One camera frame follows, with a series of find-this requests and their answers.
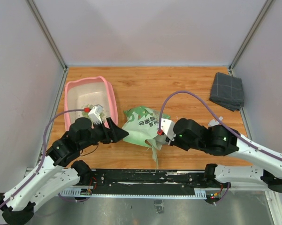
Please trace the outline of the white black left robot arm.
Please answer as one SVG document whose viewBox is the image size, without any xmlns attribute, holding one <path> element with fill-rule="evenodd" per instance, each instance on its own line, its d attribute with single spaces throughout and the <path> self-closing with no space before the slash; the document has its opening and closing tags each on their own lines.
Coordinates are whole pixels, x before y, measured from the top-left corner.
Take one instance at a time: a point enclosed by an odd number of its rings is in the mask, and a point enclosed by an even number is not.
<svg viewBox="0 0 282 225">
<path fill-rule="evenodd" d="M 0 210 L 8 225 L 24 225 L 49 200 L 64 189 L 91 181 L 90 168 L 76 161 L 70 169 L 63 170 L 79 157 L 80 151 L 98 143 L 116 143 L 128 136 L 128 132 L 107 118 L 93 125 L 91 120 L 81 117 L 70 125 L 69 131 L 55 141 L 40 163 L 14 188 L 0 193 Z"/>
</svg>

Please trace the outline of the white plastic bag clip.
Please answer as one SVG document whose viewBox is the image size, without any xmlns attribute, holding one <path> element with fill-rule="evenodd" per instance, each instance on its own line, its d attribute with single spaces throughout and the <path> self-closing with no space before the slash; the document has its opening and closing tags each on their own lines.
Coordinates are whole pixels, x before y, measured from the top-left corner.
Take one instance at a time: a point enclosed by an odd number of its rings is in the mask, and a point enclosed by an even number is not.
<svg viewBox="0 0 282 225">
<path fill-rule="evenodd" d="M 223 117 L 220 116 L 219 117 L 219 121 L 222 121 L 223 120 Z M 212 119 L 209 123 L 208 123 L 208 126 L 209 127 L 213 127 L 213 126 L 216 126 L 216 125 L 220 125 L 221 123 L 219 122 L 218 120 L 216 119 Z"/>
</svg>

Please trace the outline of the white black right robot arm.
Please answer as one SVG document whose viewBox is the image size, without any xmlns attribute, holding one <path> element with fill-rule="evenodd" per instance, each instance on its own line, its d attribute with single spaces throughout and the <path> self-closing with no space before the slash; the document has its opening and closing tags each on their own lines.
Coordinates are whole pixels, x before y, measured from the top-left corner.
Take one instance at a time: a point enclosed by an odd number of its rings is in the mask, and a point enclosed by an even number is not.
<svg viewBox="0 0 282 225">
<path fill-rule="evenodd" d="M 229 156 L 251 163 L 250 166 L 207 164 L 203 182 L 208 187 L 234 182 L 256 183 L 282 193 L 282 153 L 257 144 L 222 124 L 206 128 L 182 118 L 171 129 L 171 144 L 188 151 L 200 150 L 213 156 Z"/>
</svg>

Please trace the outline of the pink litter box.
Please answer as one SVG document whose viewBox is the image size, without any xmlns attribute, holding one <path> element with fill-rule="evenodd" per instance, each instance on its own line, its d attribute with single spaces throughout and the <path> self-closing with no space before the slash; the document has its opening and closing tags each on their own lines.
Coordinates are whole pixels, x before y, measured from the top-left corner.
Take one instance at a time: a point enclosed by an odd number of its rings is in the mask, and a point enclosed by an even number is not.
<svg viewBox="0 0 282 225">
<path fill-rule="evenodd" d="M 64 89 L 64 111 L 84 109 L 101 105 L 101 120 L 107 125 L 110 117 L 117 125 L 119 122 L 116 98 L 113 87 L 102 76 L 87 77 L 67 82 Z"/>
</svg>

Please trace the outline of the green cat litter bag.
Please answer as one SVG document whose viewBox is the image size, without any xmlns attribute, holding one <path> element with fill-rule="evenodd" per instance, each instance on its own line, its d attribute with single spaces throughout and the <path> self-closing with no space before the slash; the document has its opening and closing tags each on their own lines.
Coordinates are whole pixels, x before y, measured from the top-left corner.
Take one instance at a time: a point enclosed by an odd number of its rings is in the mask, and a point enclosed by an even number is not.
<svg viewBox="0 0 282 225">
<path fill-rule="evenodd" d="M 157 151 L 166 144 L 165 138 L 157 134 L 160 112 L 146 106 L 137 106 L 123 111 L 127 121 L 122 129 L 129 135 L 123 140 L 134 145 L 151 148 L 152 158 L 159 168 Z"/>
</svg>

